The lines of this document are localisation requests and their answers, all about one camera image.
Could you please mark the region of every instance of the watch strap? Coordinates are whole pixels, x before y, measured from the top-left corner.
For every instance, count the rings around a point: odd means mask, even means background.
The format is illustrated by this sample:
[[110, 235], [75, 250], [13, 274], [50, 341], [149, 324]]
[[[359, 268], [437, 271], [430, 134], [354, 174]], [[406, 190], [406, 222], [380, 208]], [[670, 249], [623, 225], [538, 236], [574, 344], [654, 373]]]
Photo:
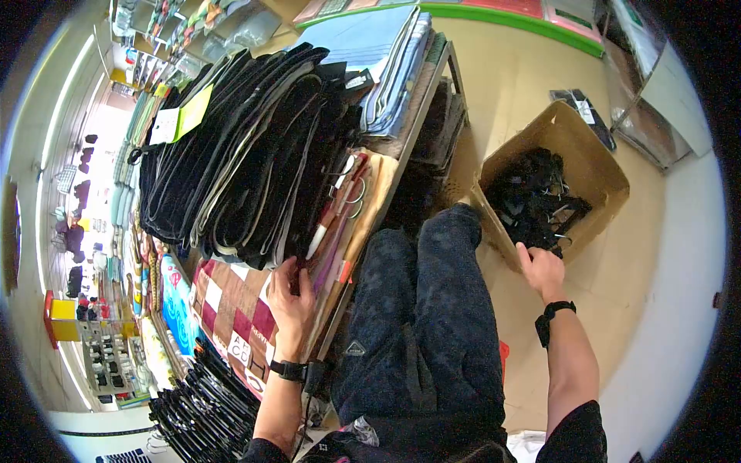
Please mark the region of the watch strap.
[[270, 370], [278, 373], [283, 379], [293, 382], [303, 382], [306, 380], [306, 370], [308, 364], [305, 363], [293, 363], [293, 362], [276, 362], [275, 360], [270, 362]]
[[535, 321], [535, 331], [538, 332], [540, 345], [545, 349], [548, 349], [548, 345], [551, 343], [551, 320], [556, 316], [556, 312], [561, 309], [572, 309], [576, 313], [576, 305], [573, 301], [551, 302], [545, 306], [543, 314]]

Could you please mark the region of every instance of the cardboard box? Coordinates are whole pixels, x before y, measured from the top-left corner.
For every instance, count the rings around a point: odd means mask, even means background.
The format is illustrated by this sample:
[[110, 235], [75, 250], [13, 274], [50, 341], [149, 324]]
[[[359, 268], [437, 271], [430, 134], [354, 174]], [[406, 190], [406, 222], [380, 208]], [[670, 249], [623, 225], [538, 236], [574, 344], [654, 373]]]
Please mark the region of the cardboard box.
[[483, 211], [484, 232], [502, 253], [507, 265], [517, 272], [520, 265], [514, 243], [486, 200], [484, 191], [520, 153], [536, 147], [547, 148], [563, 158], [564, 179], [572, 194], [584, 198], [592, 206], [592, 210], [566, 233], [573, 240], [571, 246], [563, 247], [566, 263], [574, 260], [607, 228], [630, 193], [628, 179], [620, 166], [582, 117], [563, 101], [551, 103], [527, 127], [484, 160], [476, 172], [471, 192], [472, 200]]

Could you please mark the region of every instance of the hand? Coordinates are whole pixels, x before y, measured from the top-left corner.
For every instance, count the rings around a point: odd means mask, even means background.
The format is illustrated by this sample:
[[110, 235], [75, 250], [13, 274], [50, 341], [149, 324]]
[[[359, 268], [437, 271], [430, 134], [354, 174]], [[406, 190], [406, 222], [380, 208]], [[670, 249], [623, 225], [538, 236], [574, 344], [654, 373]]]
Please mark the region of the hand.
[[565, 301], [563, 279], [566, 274], [563, 261], [551, 251], [531, 247], [526, 249], [523, 243], [517, 243], [517, 254], [522, 265], [522, 274], [530, 286], [538, 292], [543, 302]]
[[296, 257], [291, 257], [273, 270], [268, 285], [268, 305], [278, 327], [276, 361], [297, 362], [304, 337], [311, 329], [316, 299], [309, 272], [299, 272], [300, 296], [290, 293], [290, 281], [296, 275]]

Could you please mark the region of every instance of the dark blue pants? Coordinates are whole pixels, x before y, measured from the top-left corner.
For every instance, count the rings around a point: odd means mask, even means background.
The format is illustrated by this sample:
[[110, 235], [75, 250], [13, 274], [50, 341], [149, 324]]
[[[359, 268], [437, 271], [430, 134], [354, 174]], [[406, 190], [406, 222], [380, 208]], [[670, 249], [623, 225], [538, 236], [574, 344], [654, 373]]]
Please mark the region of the dark blue pants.
[[480, 242], [479, 217], [465, 204], [427, 220], [416, 250], [398, 230], [370, 239], [348, 328], [348, 350], [362, 355], [345, 354], [332, 388], [343, 426], [361, 415], [419, 412], [408, 385], [422, 374], [410, 371], [409, 339], [431, 374], [433, 413], [484, 411], [504, 421], [499, 337], [476, 262]]

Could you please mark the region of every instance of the logo on pants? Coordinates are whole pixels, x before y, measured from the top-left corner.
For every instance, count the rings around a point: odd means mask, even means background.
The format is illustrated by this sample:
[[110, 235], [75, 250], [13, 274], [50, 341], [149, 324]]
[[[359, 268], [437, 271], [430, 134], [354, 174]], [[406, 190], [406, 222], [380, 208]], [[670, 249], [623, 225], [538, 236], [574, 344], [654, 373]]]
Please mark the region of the logo on pants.
[[345, 351], [345, 355], [352, 357], [362, 357], [365, 355], [365, 347], [363, 347], [363, 345], [360, 344], [357, 339], [354, 339]]

